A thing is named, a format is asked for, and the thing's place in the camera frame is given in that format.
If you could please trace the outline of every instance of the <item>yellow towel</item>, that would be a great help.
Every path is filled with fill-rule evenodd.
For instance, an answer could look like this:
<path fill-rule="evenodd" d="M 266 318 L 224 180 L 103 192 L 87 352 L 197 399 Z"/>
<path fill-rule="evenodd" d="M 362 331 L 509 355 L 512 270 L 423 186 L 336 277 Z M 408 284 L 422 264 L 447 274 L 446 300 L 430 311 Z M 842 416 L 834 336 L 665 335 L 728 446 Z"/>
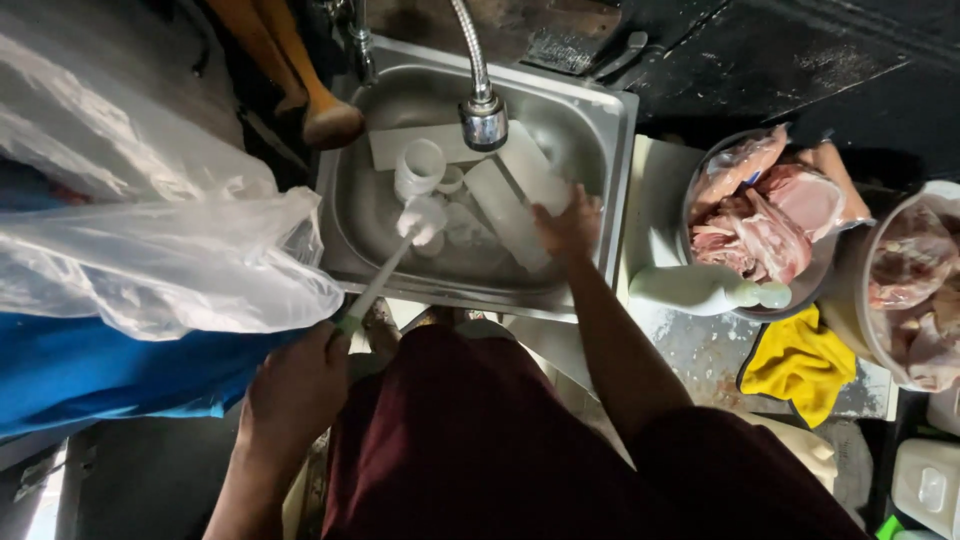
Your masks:
<path fill-rule="evenodd" d="M 840 387 L 856 376 L 856 355 L 819 319 L 810 306 L 770 323 L 740 378 L 744 394 L 791 400 L 811 428 L 827 419 Z"/>

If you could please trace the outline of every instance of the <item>stainless steel sink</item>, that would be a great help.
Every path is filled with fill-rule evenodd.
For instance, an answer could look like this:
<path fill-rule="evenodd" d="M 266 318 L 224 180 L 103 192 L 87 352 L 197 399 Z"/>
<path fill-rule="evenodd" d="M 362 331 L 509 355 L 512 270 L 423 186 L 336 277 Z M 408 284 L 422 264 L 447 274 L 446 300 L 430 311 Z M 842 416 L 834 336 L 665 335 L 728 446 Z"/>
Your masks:
<path fill-rule="evenodd" d="M 466 58 L 374 37 L 378 82 L 361 87 L 346 76 L 332 88 L 367 117 L 369 131 L 456 124 L 457 103 L 470 91 Z M 510 118 L 521 121 L 560 173 L 603 198 L 603 227 L 594 262 L 608 283 L 623 222 L 637 98 L 527 66 L 490 66 Z M 468 170 L 469 164 L 463 166 Z M 321 267 L 349 292 L 362 291 L 396 249 L 402 211 L 393 171 L 373 170 L 370 139 L 321 153 L 316 189 L 324 196 Z M 486 223 L 466 188 L 453 200 Z M 447 242 L 436 258 L 413 252 L 387 281 L 386 296 L 433 305 L 576 320 L 557 268 L 530 274 L 502 247 L 467 249 Z"/>

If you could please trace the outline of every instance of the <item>faucet head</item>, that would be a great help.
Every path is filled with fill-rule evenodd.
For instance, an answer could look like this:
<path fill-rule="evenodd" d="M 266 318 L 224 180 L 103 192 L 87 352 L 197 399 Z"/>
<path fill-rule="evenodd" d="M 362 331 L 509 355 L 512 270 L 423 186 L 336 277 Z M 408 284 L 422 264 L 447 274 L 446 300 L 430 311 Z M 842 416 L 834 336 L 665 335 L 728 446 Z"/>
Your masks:
<path fill-rule="evenodd" d="M 496 93 L 492 92 L 486 103 L 471 96 L 457 107 L 457 112 L 470 150 L 492 152 L 507 142 L 507 105 Z"/>

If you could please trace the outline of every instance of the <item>soap bottle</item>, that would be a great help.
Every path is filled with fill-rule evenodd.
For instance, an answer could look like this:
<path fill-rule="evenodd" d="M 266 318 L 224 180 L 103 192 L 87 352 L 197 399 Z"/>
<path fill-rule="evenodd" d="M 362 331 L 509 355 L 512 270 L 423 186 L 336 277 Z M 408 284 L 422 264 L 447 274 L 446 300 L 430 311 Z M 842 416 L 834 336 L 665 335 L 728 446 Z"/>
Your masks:
<path fill-rule="evenodd" d="M 738 307 L 786 307 L 792 293 L 783 283 L 759 285 L 721 264 L 689 264 L 643 268 L 630 281 L 630 297 L 709 317 Z"/>

